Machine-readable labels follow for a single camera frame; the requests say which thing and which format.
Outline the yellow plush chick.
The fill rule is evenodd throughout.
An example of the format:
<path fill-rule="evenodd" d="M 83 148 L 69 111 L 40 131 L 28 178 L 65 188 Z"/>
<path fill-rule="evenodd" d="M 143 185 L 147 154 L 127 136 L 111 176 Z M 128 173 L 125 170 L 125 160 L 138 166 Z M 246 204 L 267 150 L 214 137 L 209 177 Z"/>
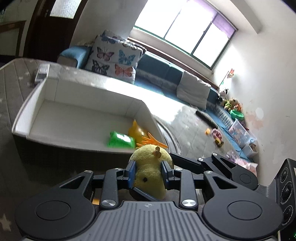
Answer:
<path fill-rule="evenodd" d="M 134 186 L 158 200 L 165 198 L 166 189 L 161 174 L 161 162 L 167 161 L 174 168 L 170 154 L 156 145 L 144 145 L 138 148 L 129 159 L 135 161 Z"/>

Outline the pink toy on floor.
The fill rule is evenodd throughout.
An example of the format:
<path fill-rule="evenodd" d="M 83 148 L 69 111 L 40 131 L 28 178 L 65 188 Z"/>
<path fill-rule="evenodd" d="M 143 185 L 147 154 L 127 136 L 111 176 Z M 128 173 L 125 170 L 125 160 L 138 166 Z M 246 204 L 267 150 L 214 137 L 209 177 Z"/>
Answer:
<path fill-rule="evenodd" d="M 215 144 L 218 147 L 221 147 L 224 144 L 223 139 L 222 139 L 222 133 L 218 129 L 214 128 L 212 130 L 212 136 L 214 138 Z"/>

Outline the clear plastic storage bin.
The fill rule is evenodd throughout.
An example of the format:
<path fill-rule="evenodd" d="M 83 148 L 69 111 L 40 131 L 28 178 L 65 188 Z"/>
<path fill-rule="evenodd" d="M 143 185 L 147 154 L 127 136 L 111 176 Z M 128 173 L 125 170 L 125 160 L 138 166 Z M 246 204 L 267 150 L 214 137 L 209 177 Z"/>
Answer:
<path fill-rule="evenodd" d="M 244 148 L 249 144 L 256 144 L 257 140 L 255 136 L 249 133 L 243 125 L 239 122 L 238 119 L 234 121 L 232 126 L 229 128 L 228 132 L 234 138 L 235 142 L 238 144 L 240 148 Z"/>

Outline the green plastic packet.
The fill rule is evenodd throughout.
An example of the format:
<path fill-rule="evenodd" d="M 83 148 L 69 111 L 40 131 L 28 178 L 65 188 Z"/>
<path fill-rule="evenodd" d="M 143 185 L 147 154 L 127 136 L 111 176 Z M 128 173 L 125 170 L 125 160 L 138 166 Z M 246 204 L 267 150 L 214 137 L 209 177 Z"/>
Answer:
<path fill-rule="evenodd" d="M 110 132 L 110 138 L 107 146 L 111 148 L 134 149 L 136 144 L 133 137 L 113 131 Z"/>

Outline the green plastic bowl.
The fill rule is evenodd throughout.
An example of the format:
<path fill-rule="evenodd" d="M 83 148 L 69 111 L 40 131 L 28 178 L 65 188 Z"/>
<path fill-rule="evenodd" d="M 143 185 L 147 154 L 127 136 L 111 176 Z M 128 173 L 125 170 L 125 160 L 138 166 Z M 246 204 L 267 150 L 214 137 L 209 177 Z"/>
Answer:
<path fill-rule="evenodd" d="M 244 114 L 234 109 L 230 111 L 230 116 L 234 120 L 236 119 L 238 119 L 239 121 L 244 120 Z"/>

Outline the stuffed toys pile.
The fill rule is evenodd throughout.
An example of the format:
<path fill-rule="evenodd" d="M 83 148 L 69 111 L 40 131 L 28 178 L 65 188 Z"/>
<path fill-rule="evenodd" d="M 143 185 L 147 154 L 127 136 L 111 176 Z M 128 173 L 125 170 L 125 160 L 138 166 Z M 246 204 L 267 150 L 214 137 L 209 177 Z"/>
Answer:
<path fill-rule="evenodd" d="M 219 92 L 218 101 L 220 105 L 230 113 L 230 111 L 235 110 L 241 112 L 242 106 L 237 99 L 227 98 L 228 89 L 221 90 Z"/>

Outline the grey white sofa cushion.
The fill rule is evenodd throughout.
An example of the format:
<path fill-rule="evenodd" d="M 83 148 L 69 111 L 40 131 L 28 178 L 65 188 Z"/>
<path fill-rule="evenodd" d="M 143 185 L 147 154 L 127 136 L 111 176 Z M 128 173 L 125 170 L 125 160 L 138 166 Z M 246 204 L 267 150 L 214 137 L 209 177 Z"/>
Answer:
<path fill-rule="evenodd" d="M 210 89 L 210 84 L 184 71 L 178 84 L 176 95 L 178 99 L 205 110 Z"/>

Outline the grey cardboard storage box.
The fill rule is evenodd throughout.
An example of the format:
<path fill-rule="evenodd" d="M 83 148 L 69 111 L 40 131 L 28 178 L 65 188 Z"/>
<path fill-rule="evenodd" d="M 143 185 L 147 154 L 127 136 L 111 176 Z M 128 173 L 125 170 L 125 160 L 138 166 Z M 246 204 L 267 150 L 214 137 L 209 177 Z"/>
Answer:
<path fill-rule="evenodd" d="M 79 154 L 130 155 L 108 147 L 110 132 L 127 134 L 133 120 L 160 142 L 165 138 L 147 106 L 147 90 L 104 78 L 88 84 L 49 78 L 22 104 L 12 127 L 23 161 Z"/>

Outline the blue sofa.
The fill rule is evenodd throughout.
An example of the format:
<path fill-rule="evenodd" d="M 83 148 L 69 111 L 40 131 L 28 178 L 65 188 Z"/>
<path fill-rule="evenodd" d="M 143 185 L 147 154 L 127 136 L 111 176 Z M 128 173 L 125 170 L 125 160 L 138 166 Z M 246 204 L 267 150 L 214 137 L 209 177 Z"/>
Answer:
<path fill-rule="evenodd" d="M 91 47 L 72 46 L 60 53 L 57 58 L 57 63 L 83 69 L 91 53 Z M 137 65 L 134 84 L 186 104 L 185 101 L 181 101 L 177 98 L 177 87 L 183 72 L 184 69 L 177 65 L 151 52 L 146 52 Z M 234 120 L 220 105 L 218 92 L 214 88 L 210 89 L 205 112 L 222 128 L 222 131 L 229 139 L 234 149 L 239 153 L 239 156 L 253 162 L 253 159 L 246 156 L 242 148 L 239 147 L 228 132 Z"/>

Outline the butterfly print cushion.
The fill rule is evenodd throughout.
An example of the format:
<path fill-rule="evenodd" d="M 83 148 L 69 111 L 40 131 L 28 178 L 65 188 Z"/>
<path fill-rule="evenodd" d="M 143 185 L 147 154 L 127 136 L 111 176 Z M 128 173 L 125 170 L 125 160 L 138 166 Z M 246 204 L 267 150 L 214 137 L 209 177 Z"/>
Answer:
<path fill-rule="evenodd" d="M 85 70 L 134 84 L 139 61 L 147 50 L 105 30 L 96 37 Z"/>

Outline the white remote control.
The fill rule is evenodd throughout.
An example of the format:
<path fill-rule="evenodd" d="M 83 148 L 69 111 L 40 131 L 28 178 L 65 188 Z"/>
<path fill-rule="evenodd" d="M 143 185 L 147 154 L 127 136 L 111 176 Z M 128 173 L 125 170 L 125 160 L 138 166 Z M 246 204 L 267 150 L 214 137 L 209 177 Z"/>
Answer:
<path fill-rule="evenodd" d="M 49 68 L 50 68 L 50 64 L 43 63 L 39 65 L 39 68 L 37 70 L 37 73 L 34 79 L 35 85 L 47 79 L 49 74 Z"/>

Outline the dark wooden door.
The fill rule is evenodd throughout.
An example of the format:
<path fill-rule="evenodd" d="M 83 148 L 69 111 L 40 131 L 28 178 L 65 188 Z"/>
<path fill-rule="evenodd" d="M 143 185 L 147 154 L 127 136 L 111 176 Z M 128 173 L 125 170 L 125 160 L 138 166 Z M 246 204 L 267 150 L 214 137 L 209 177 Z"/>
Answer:
<path fill-rule="evenodd" d="M 87 1 L 37 1 L 26 35 L 23 56 L 55 62 L 70 46 Z"/>

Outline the window with green frame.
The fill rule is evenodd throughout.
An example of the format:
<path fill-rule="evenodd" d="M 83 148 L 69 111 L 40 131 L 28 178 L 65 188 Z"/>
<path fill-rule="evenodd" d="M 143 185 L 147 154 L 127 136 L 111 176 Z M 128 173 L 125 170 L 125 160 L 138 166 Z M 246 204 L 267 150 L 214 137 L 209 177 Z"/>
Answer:
<path fill-rule="evenodd" d="M 208 1 L 147 1 L 134 25 L 212 69 L 237 28 Z"/>

